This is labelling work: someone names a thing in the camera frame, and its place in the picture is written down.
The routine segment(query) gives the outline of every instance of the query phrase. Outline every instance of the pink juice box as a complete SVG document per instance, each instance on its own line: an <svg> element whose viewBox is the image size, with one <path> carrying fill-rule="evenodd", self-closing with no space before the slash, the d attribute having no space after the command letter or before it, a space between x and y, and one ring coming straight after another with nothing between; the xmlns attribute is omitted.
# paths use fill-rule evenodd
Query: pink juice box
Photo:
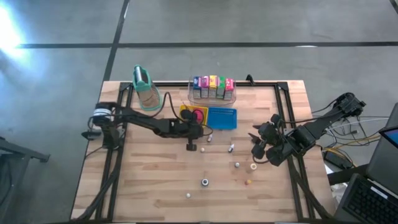
<svg viewBox="0 0 398 224"><path fill-rule="evenodd" d="M200 79L201 85L201 97L208 98L209 97L209 77L204 76Z"/></svg>
<svg viewBox="0 0 398 224"><path fill-rule="evenodd" d="M234 80L232 78L225 79L225 93L224 100L231 100L234 94Z"/></svg>

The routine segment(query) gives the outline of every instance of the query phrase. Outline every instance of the concrete floor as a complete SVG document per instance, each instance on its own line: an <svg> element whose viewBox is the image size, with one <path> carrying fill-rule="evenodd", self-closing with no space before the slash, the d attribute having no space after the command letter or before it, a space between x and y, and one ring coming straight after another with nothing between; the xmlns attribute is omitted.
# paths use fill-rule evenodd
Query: concrete floor
<svg viewBox="0 0 398 224"><path fill-rule="evenodd" d="M122 4L0 1L6 30L0 46L112 43ZM398 41L397 22L388 0L131 0L120 42L387 42ZM10 222L68 220L87 145L80 133L98 100L110 51L0 51L0 136L51 154L46 164L30 163ZM209 73L302 79L313 110L351 91L368 104L363 115L388 116L398 102L397 55L398 47L118 49L110 80L130 80L134 64L154 80ZM384 124L364 127L373 133ZM345 149L365 164L374 147Z"/></svg>

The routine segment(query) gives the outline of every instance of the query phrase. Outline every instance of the metal stand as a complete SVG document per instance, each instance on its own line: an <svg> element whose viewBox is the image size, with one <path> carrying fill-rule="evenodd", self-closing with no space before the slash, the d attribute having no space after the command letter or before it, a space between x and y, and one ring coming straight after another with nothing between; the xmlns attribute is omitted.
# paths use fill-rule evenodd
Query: metal stand
<svg viewBox="0 0 398 224"><path fill-rule="evenodd" d="M294 114L293 114L293 107L292 107L292 102L290 99L290 93L289 93L289 87L287 82L255 82L253 80L253 77L251 75L248 75L246 77L246 80L248 82L237 82L236 86L253 86L254 88L257 86L268 86L272 87L275 90L275 95L276 95L276 101L277 101L277 106L278 106L278 111L279 114L281 115L282 119L285 119L284 117L284 110L283 110L283 105L282 105L282 98L280 97L280 92L283 91L286 99L286 104L287 104L287 110L289 113L289 119L290 121L295 121L294 120ZM156 82L155 85L157 87L170 87L170 86L188 86L188 82ZM123 94L125 90L128 89L128 94L127 94L127 104L126 106L131 105L132 101L132 91L133 87L131 82L123 82L120 84L119 87L119 95L118 95L118 104L122 102ZM123 128L127 129L127 123L123 124ZM71 222L78 222L78 223L109 223L112 222L113 220L113 213L114 213L114 206L115 206L115 201L116 201L116 192L118 190L118 181L119 181L119 174L120 174L120 166L121 166L121 159L123 156L123 150L124 150L124 141L125 141L125 136L121 139L121 145L117 149L117 158L116 158L116 163L114 166L114 169L112 173L109 175L110 171L110 165L111 165L111 160L112 160L112 155L113 152L111 150L108 151L106 155L106 160L105 160L105 165L104 165L104 172L103 172L103 179L101 183L101 190L98 193L97 197L95 198L96 200L99 200L99 203L97 203L96 206L96 214L94 220L88 220L90 216L87 216L85 220L71 220ZM323 214L324 209L319 202L316 201L315 196L311 193L309 186L308 186L308 179L307 179L307 173L305 171L305 165L304 165L304 160L302 157L299 157L298 159L298 168L300 174L297 172L294 163L293 163L293 158L288 158L288 166L289 166L289 173L290 173L290 179L292 183L292 190L293 190L293 197L294 197L294 202L295 202L295 209L296 209L296 214L297 214L297 220L315 220L315 212L313 210L313 202L316 202L315 208L319 211L320 213ZM300 201L300 195L299 195L299 188L298 185L303 188L303 191L305 192L306 195L306 203L307 203L307 208L308 208L308 214L309 218L304 218L303 217L303 210L302 210L302 205ZM111 188L111 198L109 200L109 208L108 208L108 213L106 218L103 218L102 212L103 212L103 197L105 193L108 191L108 189Z"/></svg>
<svg viewBox="0 0 398 224"><path fill-rule="evenodd" d="M50 155L7 142L1 137L0 150L8 152L0 156L1 174L8 176L7 182L2 182L2 186L0 186L0 189L5 189L2 191L4 198L0 198L2 200L2 203L0 203L0 223L5 223L7 212L14 201L18 186L23 181L30 159L34 158L40 162L47 162Z"/></svg>

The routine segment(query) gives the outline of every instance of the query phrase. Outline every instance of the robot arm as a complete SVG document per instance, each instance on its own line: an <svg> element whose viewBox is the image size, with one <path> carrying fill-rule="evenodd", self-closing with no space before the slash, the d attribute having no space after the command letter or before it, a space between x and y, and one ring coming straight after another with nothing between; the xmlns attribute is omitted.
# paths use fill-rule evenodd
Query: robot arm
<svg viewBox="0 0 398 224"><path fill-rule="evenodd" d="M112 114L117 108L120 113ZM182 111L182 119L156 119L153 116L134 111L131 108L118 106L116 103L97 103L93 115L93 124L99 126L104 134L103 145L115 148L119 144L119 131L117 126L128 122L150 129L162 138L187 138L187 150L196 151L197 146L192 140L203 136L202 125L197 123L197 116L189 110Z"/></svg>
<svg viewBox="0 0 398 224"><path fill-rule="evenodd" d="M319 117L313 122L305 123L293 129L286 135L279 132L282 121L279 115L274 114L271 123L263 123L261 126L254 126L258 129L261 138L255 138L252 154L257 159L262 159L266 154L269 162L274 166L279 166L290 155L303 156L311 149L316 140L326 133L326 128L341 118L349 116L359 116L366 104L359 101L354 94L345 93L336 99L333 109ZM272 145L267 152L267 144Z"/></svg>

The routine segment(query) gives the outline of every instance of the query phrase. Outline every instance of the laptop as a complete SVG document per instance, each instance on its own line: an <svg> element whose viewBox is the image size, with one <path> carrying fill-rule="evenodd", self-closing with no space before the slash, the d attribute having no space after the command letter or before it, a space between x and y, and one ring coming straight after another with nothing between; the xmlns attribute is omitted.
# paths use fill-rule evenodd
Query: laptop
<svg viewBox="0 0 398 224"><path fill-rule="evenodd" d="M354 174L335 213L340 221L398 223L398 103L366 169Z"/></svg>

